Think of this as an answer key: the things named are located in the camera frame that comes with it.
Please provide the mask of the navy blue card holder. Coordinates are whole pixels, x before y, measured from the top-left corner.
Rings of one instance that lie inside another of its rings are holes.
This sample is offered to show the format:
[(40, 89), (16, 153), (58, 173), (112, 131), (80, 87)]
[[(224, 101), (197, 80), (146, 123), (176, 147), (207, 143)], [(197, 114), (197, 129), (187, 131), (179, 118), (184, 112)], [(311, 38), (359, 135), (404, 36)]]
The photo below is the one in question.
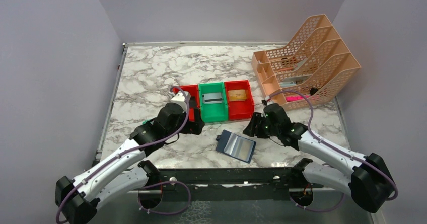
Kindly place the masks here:
[(216, 137), (216, 141), (217, 141), (216, 151), (219, 153), (228, 155), (232, 158), (238, 159), (240, 161), (250, 163), (256, 147), (256, 142), (253, 141), (255, 142), (255, 146), (254, 146), (253, 153), (251, 155), (250, 160), (245, 161), (238, 157), (239, 148), (242, 140), (253, 141), (253, 140), (238, 136), (235, 133), (229, 132), (227, 130), (223, 130), (222, 133)]

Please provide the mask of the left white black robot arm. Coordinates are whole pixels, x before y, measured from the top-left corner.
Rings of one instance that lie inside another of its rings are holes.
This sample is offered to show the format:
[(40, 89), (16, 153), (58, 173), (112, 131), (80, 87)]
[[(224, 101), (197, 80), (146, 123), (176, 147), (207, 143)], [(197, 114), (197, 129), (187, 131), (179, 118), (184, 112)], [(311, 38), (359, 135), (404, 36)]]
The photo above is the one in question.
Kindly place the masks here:
[[(112, 154), (83, 173), (61, 177), (55, 185), (56, 223), (88, 223), (113, 198), (136, 187), (158, 184), (157, 169), (144, 161), (179, 134), (199, 135), (204, 127), (199, 108), (172, 101), (155, 118), (143, 122)], [(142, 167), (129, 170), (139, 162)]]

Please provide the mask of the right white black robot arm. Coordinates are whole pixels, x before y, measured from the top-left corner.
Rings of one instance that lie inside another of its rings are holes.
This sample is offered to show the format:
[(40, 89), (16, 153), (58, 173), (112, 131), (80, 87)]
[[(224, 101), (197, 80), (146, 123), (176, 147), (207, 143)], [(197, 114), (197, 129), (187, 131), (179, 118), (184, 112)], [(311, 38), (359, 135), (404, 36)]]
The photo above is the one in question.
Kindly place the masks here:
[(309, 125), (291, 122), (276, 103), (265, 106), (262, 113), (253, 113), (243, 134), (256, 138), (277, 137), (284, 146), (311, 154), (327, 164), (300, 161), (290, 175), (297, 187), (310, 183), (333, 188), (370, 213), (398, 196), (397, 186), (380, 155), (356, 153), (330, 142)]

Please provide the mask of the red bin with gold card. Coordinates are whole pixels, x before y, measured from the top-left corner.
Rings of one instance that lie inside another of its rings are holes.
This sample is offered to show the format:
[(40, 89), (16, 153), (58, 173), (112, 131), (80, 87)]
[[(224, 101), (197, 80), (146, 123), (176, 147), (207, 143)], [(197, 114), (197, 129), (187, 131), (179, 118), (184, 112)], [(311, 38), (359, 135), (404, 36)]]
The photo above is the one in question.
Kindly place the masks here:
[[(226, 81), (224, 82), (226, 91), (226, 100), (228, 106), (228, 120), (250, 119), (254, 112), (254, 101), (252, 98), (251, 88), (248, 80), (243, 81)], [(246, 101), (230, 102), (228, 99), (228, 90), (245, 89), (247, 94)]]

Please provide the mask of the silver card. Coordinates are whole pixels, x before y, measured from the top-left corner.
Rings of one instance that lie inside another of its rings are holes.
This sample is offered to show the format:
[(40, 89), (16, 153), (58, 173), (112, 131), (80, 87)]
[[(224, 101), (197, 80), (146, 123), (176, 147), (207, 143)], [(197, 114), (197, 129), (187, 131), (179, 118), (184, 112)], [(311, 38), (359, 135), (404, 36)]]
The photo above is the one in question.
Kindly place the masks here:
[(204, 104), (221, 104), (223, 97), (221, 92), (205, 93), (202, 95), (202, 100)]

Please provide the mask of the red bin with black card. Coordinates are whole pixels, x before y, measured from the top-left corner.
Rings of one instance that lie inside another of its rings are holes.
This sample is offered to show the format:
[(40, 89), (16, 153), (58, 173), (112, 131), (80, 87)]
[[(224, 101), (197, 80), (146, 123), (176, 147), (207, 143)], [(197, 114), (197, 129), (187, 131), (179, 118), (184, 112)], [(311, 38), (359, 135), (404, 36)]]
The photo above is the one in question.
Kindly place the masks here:
[(196, 122), (196, 116), (201, 116), (200, 112), (200, 96), (198, 85), (186, 85), (180, 86), (180, 88), (186, 92), (189, 97), (190, 114), (189, 121)]

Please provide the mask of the green plastic bin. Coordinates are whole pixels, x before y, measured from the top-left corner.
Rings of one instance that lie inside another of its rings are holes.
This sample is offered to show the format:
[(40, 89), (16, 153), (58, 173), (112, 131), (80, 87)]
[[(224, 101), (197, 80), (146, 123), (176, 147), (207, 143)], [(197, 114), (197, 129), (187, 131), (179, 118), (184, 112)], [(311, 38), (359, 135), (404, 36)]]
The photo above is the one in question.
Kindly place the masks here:
[(223, 82), (199, 84), (201, 117), (205, 123), (228, 121), (228, 103)]

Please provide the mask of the silver gray item in organizer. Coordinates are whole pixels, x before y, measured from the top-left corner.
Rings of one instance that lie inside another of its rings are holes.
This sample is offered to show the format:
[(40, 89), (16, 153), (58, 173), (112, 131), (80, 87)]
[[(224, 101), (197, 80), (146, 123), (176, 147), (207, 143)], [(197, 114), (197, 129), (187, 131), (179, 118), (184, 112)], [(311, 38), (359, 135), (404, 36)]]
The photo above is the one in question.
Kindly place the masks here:
[(306, 81), (310, 76), (300, 76), (300, 77), (291, 77), (289, 79), (285, 79), (284, 81), (279, 83), (281, 88), (292, 87), (299, 84), (302, 84)]

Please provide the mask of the black clip in organizer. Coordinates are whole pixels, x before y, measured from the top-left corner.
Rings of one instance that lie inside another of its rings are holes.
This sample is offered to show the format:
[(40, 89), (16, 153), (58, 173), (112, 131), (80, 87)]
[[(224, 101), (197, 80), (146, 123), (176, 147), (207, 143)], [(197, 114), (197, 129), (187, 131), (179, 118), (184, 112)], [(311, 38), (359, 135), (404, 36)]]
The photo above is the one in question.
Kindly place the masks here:
[(314, 94), (316, 94), (317, 92), (318, 92), (318, 88), (311, 88), (310, 89), (310, 95), (312, 96), (312, 95), (314, 95)]

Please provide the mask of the peach plastic file organizer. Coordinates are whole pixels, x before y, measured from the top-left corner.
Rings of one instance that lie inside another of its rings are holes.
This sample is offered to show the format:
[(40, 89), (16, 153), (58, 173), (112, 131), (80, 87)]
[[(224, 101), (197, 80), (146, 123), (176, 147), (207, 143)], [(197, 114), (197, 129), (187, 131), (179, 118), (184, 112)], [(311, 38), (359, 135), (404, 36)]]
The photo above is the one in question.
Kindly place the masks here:
[[(251, 65), (263, 96), (285, 110), (308, 106), (305, 100), (287, 102), (297, 92), (310, 96), (312, 105), (332, 101), (361, 68), (325, 14), (308, 17), (292, 39), (281, 48), (256, 51)], [(291, 77), (310, 76), (302, 84), (281, 88)], [(310, 95), (311, 88), (318, 92)]]

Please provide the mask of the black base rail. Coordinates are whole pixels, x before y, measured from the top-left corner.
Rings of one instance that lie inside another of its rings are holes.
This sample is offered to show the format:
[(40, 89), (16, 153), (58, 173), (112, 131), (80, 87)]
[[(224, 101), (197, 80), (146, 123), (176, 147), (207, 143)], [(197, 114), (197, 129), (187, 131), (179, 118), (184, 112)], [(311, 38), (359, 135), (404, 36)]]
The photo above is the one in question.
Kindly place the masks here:
[(139, 188), (142, 202), (240, 201), (290, 199), (290, 190), (310, 188), (302, 167), (160, 169), (149, 184)]

